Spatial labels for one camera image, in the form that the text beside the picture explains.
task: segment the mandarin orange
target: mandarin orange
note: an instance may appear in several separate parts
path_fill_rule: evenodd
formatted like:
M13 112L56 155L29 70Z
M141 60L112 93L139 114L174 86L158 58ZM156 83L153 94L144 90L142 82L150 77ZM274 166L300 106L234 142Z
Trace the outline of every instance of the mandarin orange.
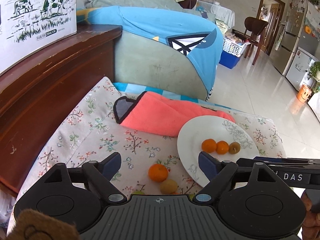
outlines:
M149 168L148 176L153 181L163 182L168 177L168 170L166 166L156 163Z
M217 142L217 154L223 155L226 154L229 151L229 144L225 141L219 141Z
M204 140L201 144L201 149L206 153L212 153L217 149L217 143L213 139Z

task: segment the yellow pumpkin decoration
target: yellow pumpkin decoration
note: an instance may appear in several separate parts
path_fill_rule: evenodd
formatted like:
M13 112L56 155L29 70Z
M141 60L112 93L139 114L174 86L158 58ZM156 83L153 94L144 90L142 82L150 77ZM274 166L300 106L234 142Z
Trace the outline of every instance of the yellow pumpkin decoration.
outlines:
M304 31L305 31L306 33L308 33L308 34L311 34L311 33L312 33L312 31L311 31L311 29L310 29L310 27L309 27L308 25L306 25L306 26L304 27Z

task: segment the white plate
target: white plate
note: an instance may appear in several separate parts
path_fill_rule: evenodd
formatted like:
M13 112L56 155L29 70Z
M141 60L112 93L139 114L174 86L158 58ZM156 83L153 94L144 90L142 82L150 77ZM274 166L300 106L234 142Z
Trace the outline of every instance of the white plate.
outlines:
M209 180L199 168L198 156L202 151L202 142L210 138L216 142L226 141L228 144L238 142L241 145L240 152L235 155L212 153L212 157L220 162L225 160L236 162L239 158L253 159L259 156L255 143L239 125L222 117L211 115L191 119L184 124L179 132L178 153L184 168L201 187L207 185Z

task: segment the pink towel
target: pink towel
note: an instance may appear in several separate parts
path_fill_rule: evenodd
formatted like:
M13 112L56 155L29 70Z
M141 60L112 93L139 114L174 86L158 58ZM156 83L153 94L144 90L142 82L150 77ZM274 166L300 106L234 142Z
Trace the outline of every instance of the pink towel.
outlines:
M230 114L201 107L190 101L171 100L143 92L136 100L120 97L113 106L116 122L125 127L177 137L182 126L197 116L214 115L235 122Z

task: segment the refrigerator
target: refrigerator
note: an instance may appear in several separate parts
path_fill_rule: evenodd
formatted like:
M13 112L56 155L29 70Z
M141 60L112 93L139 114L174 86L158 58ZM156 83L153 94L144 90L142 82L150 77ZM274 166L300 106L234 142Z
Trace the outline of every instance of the refrigerator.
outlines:
M273 60L274 67L283 76L288 72L298 47L311 55L318 47L318 39L304 31L308 4L307 0L292 0L288 23Z
M289 71L285 76L297 91L300 90L303 83L309 87L313 85L314 79L310 78L308 80L308 73L310 67L313 66L316 61L318 60L314 56L298 47Z

